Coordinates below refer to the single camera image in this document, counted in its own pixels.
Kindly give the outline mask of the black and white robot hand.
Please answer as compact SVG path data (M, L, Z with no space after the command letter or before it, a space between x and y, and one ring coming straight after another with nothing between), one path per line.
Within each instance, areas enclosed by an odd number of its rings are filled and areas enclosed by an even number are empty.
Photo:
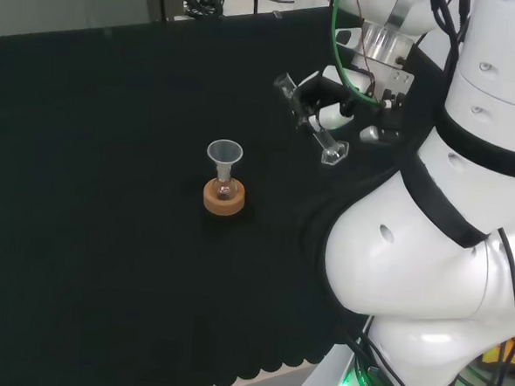
M297 115L299 125L311 132L343 128L354 123L359 113L368 110L374 116L374 123L359 132L362 142L389 146L401 141L404 93L385 88L380 104L374 107L354 99L335 66L330 65L304 79L298 86L297 96L301 108Z

